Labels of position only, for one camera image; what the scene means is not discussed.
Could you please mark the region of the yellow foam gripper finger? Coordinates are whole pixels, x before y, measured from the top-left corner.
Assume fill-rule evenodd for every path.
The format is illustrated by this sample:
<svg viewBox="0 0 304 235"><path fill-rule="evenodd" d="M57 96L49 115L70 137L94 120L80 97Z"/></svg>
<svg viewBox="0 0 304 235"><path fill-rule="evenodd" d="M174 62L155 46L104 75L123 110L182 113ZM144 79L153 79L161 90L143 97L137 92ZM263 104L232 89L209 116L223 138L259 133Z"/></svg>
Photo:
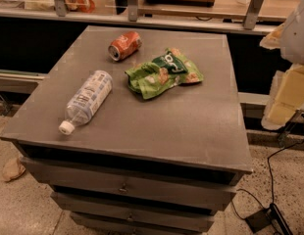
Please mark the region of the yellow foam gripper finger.
<svg viewBox="0 0 304 235"><path fill-rule="evenodd" d="M267 34L260 41L260 46L269 50L280 48L280 38L283 32L284 24L277 26L272 32Z"/></svg>
<svg viewBox="0 0 304 235"><path fill-rule="evenodd" d="M304 104L304 65L293 64L287 71L277 70L271 84L261 124L278 130L292 119Z"/></svg>

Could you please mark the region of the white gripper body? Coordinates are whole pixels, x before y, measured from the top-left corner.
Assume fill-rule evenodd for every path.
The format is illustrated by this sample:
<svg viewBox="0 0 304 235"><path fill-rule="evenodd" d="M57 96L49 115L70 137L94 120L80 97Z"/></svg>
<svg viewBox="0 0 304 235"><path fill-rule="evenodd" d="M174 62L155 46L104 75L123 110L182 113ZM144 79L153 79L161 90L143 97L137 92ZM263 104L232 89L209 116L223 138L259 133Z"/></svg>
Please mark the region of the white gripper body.
<svg viewBox="0 0 304 235"><path fill-rule="evenodd" d="M284 22L280 54L293 64L304 65L304 0Z"/></svg>

